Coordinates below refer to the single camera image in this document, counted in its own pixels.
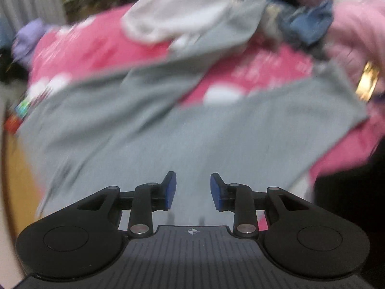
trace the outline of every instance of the white garment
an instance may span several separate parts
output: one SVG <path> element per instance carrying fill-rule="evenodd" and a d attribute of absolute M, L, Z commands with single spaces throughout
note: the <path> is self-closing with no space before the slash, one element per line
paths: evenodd
<path fill-rule="evenodd" d="M 232 0 L 139 0 L 122 17 L 122 28 L 133 40 L 156 43 L 182 35 L 202 34 L 232 6 Z"/>

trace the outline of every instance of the shiny gold buckle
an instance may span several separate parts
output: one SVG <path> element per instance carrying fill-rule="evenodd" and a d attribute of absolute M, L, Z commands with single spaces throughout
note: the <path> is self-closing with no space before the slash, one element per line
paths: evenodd
<path fill-rule="evenodd" d="M 356 94 L 362 101 L 369 102 L 379 79 L 379 74 L 380 70 L 372 62 L 366 63 L 356 90 Z"/>

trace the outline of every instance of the purple cloth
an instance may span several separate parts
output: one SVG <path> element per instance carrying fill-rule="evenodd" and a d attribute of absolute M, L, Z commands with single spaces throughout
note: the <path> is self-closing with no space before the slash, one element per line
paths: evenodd
<path fill-rule="evenodd" d="M 25 25 L 16 34 L 12 46 L 12 56 L 27 69 L 31 66 L 33 51 L 42 36 L 47 32 L 47 26 L 40 18 Z"/>

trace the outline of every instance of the white curtain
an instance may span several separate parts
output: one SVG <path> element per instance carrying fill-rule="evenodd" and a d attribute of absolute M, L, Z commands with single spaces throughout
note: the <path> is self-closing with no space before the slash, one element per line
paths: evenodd
<path fill-rule="evenodd" d="M 66 24 L 62 0 L 0 0 L 0 17 L 14 33 L 36 18 L 47 24 Z"/>

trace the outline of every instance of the wooden floor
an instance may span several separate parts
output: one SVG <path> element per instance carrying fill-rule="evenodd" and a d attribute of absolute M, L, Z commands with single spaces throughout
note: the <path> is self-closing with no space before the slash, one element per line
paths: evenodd
<path fill-rule="evenodd" d="M 40 193 L 17 137 L 5 135 L 4 185 L 7 213 L 14 237 L 35 221 Z"/>

